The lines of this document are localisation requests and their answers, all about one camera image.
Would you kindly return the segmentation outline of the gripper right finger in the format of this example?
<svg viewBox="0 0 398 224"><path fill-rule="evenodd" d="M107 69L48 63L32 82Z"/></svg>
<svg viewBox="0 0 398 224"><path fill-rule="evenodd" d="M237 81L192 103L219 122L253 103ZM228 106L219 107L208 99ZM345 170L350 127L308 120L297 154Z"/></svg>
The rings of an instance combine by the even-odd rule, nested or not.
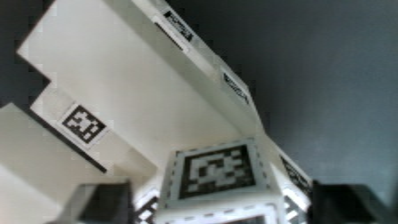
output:
<svg viewBox="0 0 398 224"><path fill-rule="evenodd" d="M365 184L315 181L308 224L398 224L398 216Z"/></svg>

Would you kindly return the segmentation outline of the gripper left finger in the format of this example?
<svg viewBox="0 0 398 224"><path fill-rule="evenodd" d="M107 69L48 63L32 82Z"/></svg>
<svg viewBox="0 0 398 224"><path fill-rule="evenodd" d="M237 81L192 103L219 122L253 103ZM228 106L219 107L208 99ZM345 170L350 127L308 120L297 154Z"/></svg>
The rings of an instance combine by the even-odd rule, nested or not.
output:
<svg viewBox="0 0 398 224"><path fill-rule="evenodd" d="M132 198L128 182L82 184L50 224L132 224Z"/></svg>

